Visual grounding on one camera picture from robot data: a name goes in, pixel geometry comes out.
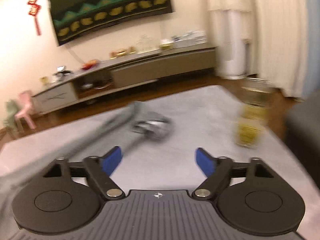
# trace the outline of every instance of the ribbed gray surface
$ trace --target ribbed gray surface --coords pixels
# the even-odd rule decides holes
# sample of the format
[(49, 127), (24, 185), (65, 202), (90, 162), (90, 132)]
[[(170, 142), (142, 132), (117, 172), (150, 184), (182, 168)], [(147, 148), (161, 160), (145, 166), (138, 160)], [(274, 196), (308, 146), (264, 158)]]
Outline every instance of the ribbed gray surface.
[(99, 216), (79, 230), (41, 236), (22, 229), (13, 240), (301, 240), (295, 233), (251, 236), (226, 224), (209, 202), (185, 190), (132, 190), (127, 198), (105, 204)]

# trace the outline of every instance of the white table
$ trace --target white table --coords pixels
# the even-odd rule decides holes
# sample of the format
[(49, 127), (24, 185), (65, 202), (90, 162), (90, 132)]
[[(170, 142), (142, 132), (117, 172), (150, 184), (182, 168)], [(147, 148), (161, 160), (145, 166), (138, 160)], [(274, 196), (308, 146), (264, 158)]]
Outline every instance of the white table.
[[(146, 102), (174, 122), (174, 133), (162, 143), (144, 142), (127, 152), (112, 179), (127, 193), (130, 189), (189, 189), (205, 180), (195, 163), (195, 150), (203, 147), (213, 156), (228, 156), (237, 162), (262, 158), (304, 199), (306, 213), (298, 232), (307, 240), (320, 239), (320, 193), (302, 165), (267, 129), (256, 149), (234, 143), (235, 121), (241, 103), (220, 86), (209, 86)], [(0, 174), (19, 169), (55, 148), (63, 146), (120, 109), (61, 125), (3, 147)]]

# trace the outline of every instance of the round black disc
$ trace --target round black disc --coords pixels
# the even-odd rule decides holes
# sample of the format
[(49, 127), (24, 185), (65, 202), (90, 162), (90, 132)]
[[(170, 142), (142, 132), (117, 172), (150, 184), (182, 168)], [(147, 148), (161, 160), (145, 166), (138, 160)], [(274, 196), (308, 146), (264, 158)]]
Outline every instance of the round black disc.
[(92, 189), (61, 177), (31, 182), (12, 201), (19, 226), (44, 234), (79, 228), (89, 222), (99, 208), (100, 200)]
[(275, 236), (296, 230), (305, 205), (288, 187), (252, 187), (239, 183), (225, 189), (217, 207), (234, 228), (258, 236)]

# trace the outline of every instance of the wall-mounted television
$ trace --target wall-mounted television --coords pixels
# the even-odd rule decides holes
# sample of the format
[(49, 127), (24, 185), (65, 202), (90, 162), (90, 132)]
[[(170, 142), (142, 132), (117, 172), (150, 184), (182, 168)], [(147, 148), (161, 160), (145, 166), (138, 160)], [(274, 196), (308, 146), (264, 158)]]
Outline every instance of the wall-mounted television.
[(59, 45), (93, 30), (172, 12), (170, 0), (49, 0)]

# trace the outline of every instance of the blue curtain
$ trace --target blue curtain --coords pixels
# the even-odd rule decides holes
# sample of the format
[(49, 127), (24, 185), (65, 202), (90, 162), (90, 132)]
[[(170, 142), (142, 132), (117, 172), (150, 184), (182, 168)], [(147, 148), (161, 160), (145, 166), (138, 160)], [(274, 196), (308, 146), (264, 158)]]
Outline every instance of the blue curtain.
[(306, 99), (320, 88), (320, 0), (307, 0), (308, 7), (308, 67), (302, 90)]

